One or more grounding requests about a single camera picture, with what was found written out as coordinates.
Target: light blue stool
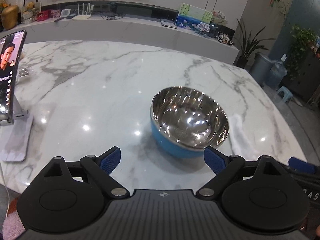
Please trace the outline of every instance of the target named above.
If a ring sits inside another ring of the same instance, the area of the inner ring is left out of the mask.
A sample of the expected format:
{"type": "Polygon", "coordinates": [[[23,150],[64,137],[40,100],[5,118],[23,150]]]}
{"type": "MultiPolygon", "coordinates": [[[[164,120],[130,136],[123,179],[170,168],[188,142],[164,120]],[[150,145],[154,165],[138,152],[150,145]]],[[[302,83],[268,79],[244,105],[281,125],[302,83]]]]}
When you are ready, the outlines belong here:
{"type": "Polygon", "coordinates": [[[277,94],[279,94],[281,91],[284,93],[282,101],[284,101],[285,103],[293,97],[293,95],[290,92],[290,90],[287,89],[285,86],[280,87],[280,89],[278,90],[277,94]]]}

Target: man on phone screen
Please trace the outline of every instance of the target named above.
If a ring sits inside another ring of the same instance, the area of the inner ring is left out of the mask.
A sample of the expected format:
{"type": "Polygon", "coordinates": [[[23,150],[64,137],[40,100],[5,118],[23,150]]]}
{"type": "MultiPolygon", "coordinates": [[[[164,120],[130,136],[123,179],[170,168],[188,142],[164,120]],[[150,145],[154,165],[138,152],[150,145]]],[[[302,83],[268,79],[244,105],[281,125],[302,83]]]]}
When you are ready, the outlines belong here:
{"type": "Polygon", "coordinates": [[[8,43],[3,49],[0,62],[0,78],[12,75],[12,73],[10,73],[12,67],[10,66],[11,62],[9,62],[9,59],[15,47],[16,45],[14,43],[8,43]]]}

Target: white cloth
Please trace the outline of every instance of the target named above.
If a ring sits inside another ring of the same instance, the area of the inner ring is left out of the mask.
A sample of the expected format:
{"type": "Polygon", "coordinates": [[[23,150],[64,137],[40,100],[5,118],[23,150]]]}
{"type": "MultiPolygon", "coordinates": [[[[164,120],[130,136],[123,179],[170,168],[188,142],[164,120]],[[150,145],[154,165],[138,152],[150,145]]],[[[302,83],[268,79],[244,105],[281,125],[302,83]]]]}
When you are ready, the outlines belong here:
{"type": "Polygon", "coordinates": [[[235,114],[228,118],[230,128],[230,140],[233,153],[246,159],[256,161],[260,156],[254,149],[243,131],[241,116],[235,114]]]}

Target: bowl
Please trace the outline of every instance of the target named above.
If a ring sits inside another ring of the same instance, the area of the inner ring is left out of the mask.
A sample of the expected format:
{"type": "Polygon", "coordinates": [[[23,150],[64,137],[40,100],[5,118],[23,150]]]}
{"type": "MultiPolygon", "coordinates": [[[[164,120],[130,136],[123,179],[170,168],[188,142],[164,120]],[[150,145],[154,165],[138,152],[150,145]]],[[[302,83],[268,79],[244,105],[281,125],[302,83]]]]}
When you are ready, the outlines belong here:
{"type": "Polygon", "coordinates": [[[218,147],[229,133],[228,118],[219,104],[203,92],[169,87],[152,100],[151,130],[160,146],[178,158],[202,156],[218,147]]]}

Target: gray floor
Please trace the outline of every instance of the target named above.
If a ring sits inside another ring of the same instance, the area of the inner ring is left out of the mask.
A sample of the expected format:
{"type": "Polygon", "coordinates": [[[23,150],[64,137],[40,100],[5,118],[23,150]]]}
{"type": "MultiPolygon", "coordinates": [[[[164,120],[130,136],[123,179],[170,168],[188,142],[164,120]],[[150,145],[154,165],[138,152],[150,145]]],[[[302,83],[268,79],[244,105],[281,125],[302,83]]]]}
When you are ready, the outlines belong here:
{"type": "MultiPolygon", "coordinates": [[[[308,162],[320,165],[320,110],[315,107],[310,109],[299,106],[294,101],[282,102],[276,91],[268,86],[263,88],[265,93],[276,105],[297,141],[300,144],[308,162]]],[[[18,193],[9,190],[10,200],[18,196],[18,193]]],[[[0,232],[7,211],[8,196],[4,186],[0,185],[0,232]]]]}

